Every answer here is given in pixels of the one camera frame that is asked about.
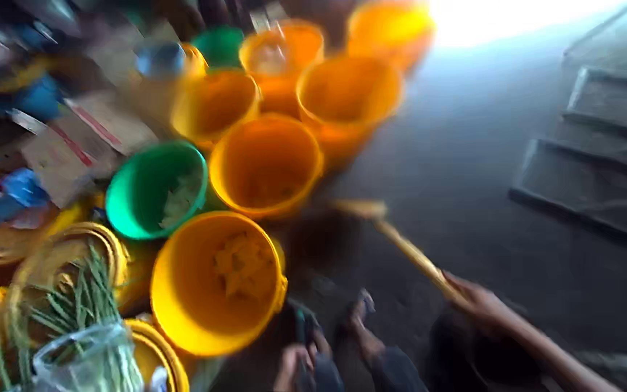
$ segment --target plastic bag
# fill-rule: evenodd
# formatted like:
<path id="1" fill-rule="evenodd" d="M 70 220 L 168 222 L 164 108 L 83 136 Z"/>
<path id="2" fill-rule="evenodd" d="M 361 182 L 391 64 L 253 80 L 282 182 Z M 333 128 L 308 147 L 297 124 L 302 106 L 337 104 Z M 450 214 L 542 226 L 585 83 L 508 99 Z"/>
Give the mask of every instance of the plastic bag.
<path id="1" fill-rule="evenodd" d="M 83 352 L 57 364 L 64 347 Z M 61 336 L 33 356 L 39 392 L 141 392 L 144 380 L 135 361 L 135 345 L 123 324 L 96 325 Z"/>

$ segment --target orange bucket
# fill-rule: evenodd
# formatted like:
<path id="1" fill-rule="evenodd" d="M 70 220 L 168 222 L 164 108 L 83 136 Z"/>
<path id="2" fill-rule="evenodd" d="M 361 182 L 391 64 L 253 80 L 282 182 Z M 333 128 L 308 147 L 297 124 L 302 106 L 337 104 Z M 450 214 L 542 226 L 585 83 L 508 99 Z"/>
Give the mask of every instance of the orange bucket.
<path id="1" fill-rule="evenodd" d="M 348 22 L 350 56 L 374 56 L 407 70 L 423 57 L 435 34 L 426 3 L 371 1 Z"/>
<path id="2" fill-rule="evenodd" d="M 176 99 L 173 129 L 204 152 L 234 126 L 258 115 L 260 93 L 241 70 L 218 70 L 191 81 Z"/>
<path id="3" fill-rule="evenodd" d="M 273 261 L 260 275 L 266 296 L 228 297 L 215 268 L 215 254 L 225 240 L 246 234 L 262 240 Z M 151 307 L 164 334 L 180 350 L 194 356 L 239 351 L 263 333 L 282 309 L 287 278 L 280 270 L 282 254 L 265 231 L 245 216 L 215 211 L 181 226 L 159 252 L 151 281 Z"/>
<path id="4" fill-rule="evenodd" d="M 285 20 L 279 29 L 250 35 L 241 44 L 238 57 L 243 69 L 258 83 L 263 94 L 262 112 L 275 111 L 299 117 L 295 88 L 306 67 L 323 60 L 323 32 L 303 20 Z M 280 47 L 284 58 L 282 69 L 266 69 L 263 53 Z"/>
<path id="5" fill-rule="evenodd" d="M 401 103 L 403 77 L 374 57 L 336 57 L 306 70 L 297 84 L 302 121 L 328 169 L 348 163 Z"/>
<path id="6" fill-rule="evenodd" d="M 252 219 L 298 210 L 323 171 L 314 135 L 287 116 L 266 114 L 232 130 L 209 162 L 214 192 Z"/>

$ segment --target sunlight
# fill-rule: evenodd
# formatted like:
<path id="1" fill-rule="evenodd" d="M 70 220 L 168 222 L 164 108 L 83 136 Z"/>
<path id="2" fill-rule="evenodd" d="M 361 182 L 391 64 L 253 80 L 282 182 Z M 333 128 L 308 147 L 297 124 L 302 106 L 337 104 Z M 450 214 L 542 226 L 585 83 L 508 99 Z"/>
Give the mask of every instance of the sunlight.
<path id="1" fill-rule="evenodd" d="M 436 46 L 470 47 L 614 10 L 627 0 L 432 0 Z"/>

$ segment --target chopped food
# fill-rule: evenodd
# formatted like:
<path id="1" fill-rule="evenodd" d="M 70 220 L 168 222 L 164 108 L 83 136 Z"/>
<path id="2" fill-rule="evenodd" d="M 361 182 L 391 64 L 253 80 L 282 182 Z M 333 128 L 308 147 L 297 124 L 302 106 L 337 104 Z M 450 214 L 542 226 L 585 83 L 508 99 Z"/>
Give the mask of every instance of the chopped food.
<path id="1" fill-rule="evenodd" d="M 197 198 L 202 185 L 202 173 L 195 170 L 187 175 L 179 177 L 179 185 L 173 191 L 169 191 L 164 205 L 164 218 L 159 223 L 162 228 L 167 228 L 179 222 L 189 211 Z"/>
<path id="2" fill-rule="evenodd" d="M 274 287 L 273 268 L 270 245 L 254 234 L 230 236 L 214 253 L 214 271 L 223 278 L 227 297 L 265 300 Z"/>

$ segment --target concrete floor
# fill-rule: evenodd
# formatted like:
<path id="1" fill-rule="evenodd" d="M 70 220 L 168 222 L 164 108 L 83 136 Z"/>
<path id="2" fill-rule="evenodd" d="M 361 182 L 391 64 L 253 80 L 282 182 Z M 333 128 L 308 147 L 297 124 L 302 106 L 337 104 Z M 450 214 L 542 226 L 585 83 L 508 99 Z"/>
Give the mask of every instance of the concrete floor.
<path id="1" fill-rule="evenodd" d="M 627 353 L 627 245 L 507 195 L 527 141 L 557 119 L 562 51 L 592 25 L 434 50 L 408 79 L 398 115 L 347 171 L 321 184 L 313 205 L 384 199 L 389 219 L 439 266 L 520 304 L 568 349 Z M 318 314 L 329 339 L 366 287 L 378 310 L 370 329 L 423 373 L 445 301 L 399 250 L 371 225 L 316 207 L 271 229 L 287 251 L 290 295 Z M 275 317 L 234 355 L 213 390 L 270 389 L 292 340 L 287 319 Z M 354 350 L 338 360 L 348 391 L 373 390 Z"/>

